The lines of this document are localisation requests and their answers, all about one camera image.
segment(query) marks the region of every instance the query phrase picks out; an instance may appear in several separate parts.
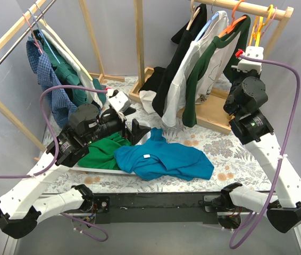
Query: clothes rack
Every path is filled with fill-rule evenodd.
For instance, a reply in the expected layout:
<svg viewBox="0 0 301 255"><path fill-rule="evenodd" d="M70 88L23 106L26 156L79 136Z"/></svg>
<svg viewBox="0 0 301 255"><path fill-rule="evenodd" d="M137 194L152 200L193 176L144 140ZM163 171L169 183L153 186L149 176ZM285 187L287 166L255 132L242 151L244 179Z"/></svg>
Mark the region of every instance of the clothes rack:
<svg viewBox="0 0 301 255"><path fill-rule="evenodd" d="M233 10L238 1L236 0L195 0L196 2L213 5L229 10ZM136 47L138 56L138 81L129 92L129 97L136 101L140 101L139 90L145 81L152 75L154 69L151 67L145 68L144 57L144 35L143 35L143 0L134 0L135 8L135 23L136 23ZM283 32L289 19L292 16L294 8L287 7L286 10L276 10L275 20L279 21L267 45L264 47L264 58L267 58L272 51L279 36ZM268 7L242 2L237 8L237 12L253 14L257 16L267 17L269 14ZM227 91L213 88L207 101L201 105L196 105L197 123L200 126L229 134L231 127L229 125L230 116L223 110L223 105L228 96ZM182 117L183 109L178 111L177 116Z"/></svg>
<svg viewBox="0 0 301 255"><path fill-rule="evenodd" d="M38 10L38 7L42 7L42 5L46 2L46 0L36 0L36 2L31 6L30 10L32 13L35 13ZM41 12L39 16L37 16L36 20L39 21L43 15L51 8L51 6L56 2L56 0L52 0L45 9ZM89 12L86 4L86 0L79 0L81 10L83 13L83 17L87 26L88 33L90 35L91 44L93 46L93 50L95 52L100 74L97 73L89 73L93 78L98 78L100 83L104 80L114 80L114 81L124 81L123 77L119 76L111 76L106 75L104 72L102 60L99 54L98 46L95 39L95 34L93 30L93 26L90 21ZM25 16L27 19L31 18L31 13L29 11L25 12ZM0 50L12 39L12 37L25 25L26 20L22 16L17 22L0 38ZM15 47L23 40L23 38L30 32L30 29L26 29L26 31L13 43L13 45L6 51L6 53L0 58L0 65L2 62L12 53ZM0 101L0 112L14 125L18 128L27 138L29 138L41 151L45 151L46 147L37 139L27 127L24 126L22 122L18 120L18 118Z"/></svg>

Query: red clip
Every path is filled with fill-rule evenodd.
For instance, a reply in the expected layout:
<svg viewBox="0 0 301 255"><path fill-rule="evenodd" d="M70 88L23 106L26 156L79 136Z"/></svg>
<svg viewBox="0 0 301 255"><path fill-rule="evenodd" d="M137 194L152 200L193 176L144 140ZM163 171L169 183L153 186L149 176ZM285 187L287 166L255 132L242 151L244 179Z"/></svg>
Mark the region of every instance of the red clip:
<svg viewBox="0 0 301 255"><path fill-rule="evenodd" d="M241 56L241 54L243 54L244 51L242 49L239 49L236 53L236 57L239 58Z"/></svg>

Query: blue checkered shirt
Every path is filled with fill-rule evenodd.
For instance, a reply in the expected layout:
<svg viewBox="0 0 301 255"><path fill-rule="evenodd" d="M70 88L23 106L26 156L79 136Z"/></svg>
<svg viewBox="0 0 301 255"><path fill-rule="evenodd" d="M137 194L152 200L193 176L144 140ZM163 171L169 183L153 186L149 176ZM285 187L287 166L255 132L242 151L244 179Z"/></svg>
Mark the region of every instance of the blue checkered shirt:
<svg viewBox="0 0 301 255"><path fill-rule="evenodd" d="M40 41L38 41L40 48L43 49ZM38 48L34 45L34 39L29 37L27 41L28 59L32 71L37 74L38 84L41 84L43 91L50 87L60 86L54 70L52 69L48 55L43 51L40 54ZM51 112L55 118L56 123L60 128L64 127L70 114L74 113L77 109L76 105L70 101L64 89L55 89L45 96Z"/></svg>

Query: blue hanger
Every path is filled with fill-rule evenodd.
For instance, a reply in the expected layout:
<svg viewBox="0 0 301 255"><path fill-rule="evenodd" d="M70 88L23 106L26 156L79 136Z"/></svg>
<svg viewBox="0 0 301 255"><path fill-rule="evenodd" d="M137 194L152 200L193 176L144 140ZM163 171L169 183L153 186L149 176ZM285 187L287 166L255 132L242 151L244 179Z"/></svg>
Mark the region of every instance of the blue hanger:
<svg viewBox="0 0 301 255"><path fill-rule="evenodd" d="M31 16L32 16L32 18L34 19L34 21L35 21L35 23L36 23L36 26L37 26L37 28L38 28L38 31L39 31L41 37L44 39L44 42L46 43L46 45L47 45L48 48L50 49L51 53L54 55L54 57L55 57L55 59L57 60L57 62L60 64L60 61L59 61L58 58L56 57L56 55L55 55L55 53L53 52L53 50L50 48L50 45L49 45L48 41L45 39L44 34L42 33L42 29L41 29L40 26L38 25L37 20L36 20L36 18L35 18L35 16L34 16L33 12L32 12L30 9L28 9L28 11L31 13Z"/></svg>
<svg viewBox="0 0 301 255"><path fill-rule="evenodd" d="M195 38L194 41L199 41L200 38L203 36L203 34L205 33L205 31L207 30L207 28L210 26L211 22L217 18L219 16L219 13L216 12L213 17L206 23L206 25L204 25L204 27L202 28L202 30L199 32L199 34L197 35L197 37Z"/></svg>

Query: floral mat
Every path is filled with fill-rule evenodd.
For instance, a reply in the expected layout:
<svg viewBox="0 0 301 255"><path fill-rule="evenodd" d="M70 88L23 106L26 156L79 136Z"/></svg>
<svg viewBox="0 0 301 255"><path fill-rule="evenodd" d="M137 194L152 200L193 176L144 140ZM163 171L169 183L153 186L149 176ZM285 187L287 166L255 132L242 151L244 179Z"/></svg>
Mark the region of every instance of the floral mat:
<svg viewBox="0 0 301 255"><path fill-rule="evenodd" d="M137 77L127 77L125 82L105 80L103 83L107 87L118 89L128 94L136 81ZM262 168L233 133L224 135L198 125L188 128L182 124L180 118L177 118L177 123L174 127L168 127L162 123L161 118L156 113L147 114L141 104L135 103L133 107L137 111L128 116L128 119L136 118L147 121L151 127L162 128L163 136L168 142L193 146L203 151L214 165L211 179L195 178L191 181L185 181L176 177L162 176L146 181L137 175L87 173L70 170L50 185L46 193L65 192L72 185L82 183L95 193L220 191L223 187L233 182L240 182L254 190L263 191L270 189L271 183ZM60 128L52 117L51 123L56 134L58 134ZM48 145L51 140L52 137L47 130L43 144Z"/></svg>

